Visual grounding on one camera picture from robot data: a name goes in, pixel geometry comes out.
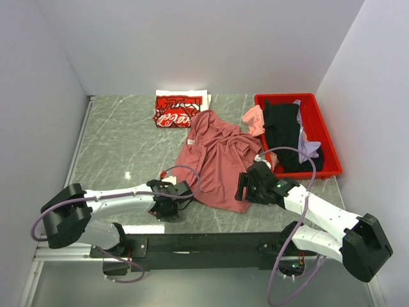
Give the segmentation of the dusty rose t-shirt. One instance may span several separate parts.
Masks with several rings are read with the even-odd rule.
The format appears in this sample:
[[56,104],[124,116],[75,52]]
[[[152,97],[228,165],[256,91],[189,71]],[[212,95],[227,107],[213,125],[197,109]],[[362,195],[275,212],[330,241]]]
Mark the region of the dusty rose t-shirt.
[[261,150],[261,141],[238,125],[221,120],[214,111],[192,118],[187,140],[172,170],[179,182],[188,183],[195,199],[212,208],[246,213],[248,201],[235,200],[240,173]]

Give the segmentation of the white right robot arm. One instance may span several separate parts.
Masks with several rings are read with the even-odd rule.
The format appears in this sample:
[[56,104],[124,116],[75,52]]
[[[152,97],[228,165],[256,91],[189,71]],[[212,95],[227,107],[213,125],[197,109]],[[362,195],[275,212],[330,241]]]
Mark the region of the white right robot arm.
[[278,205],[314,223],[317,229],[305,224],[290,229],[280,241],[282,251],[287,255],[312,251],[333,258],[362,282],[370,282],[393,254],[376,217],[340,209],[291,178],[278,179],[264,162],[239,174],[235,199]]

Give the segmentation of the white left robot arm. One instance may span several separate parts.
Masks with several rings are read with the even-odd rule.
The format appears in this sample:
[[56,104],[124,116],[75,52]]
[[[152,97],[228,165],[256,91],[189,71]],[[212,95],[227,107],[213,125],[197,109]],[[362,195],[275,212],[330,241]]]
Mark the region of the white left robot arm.
[[51,249],[76,242],[90,244],[119,257],[127,251],[127,235],[121,224],[103,223],[103,218],[143,210],[162,220],[174,219],[178,217],[180,204],[194,196],[195,192],[185,181],[173,184],[150,180],[110,191],[84,190],[80,184],[70,184],[40,210],[44,241]]

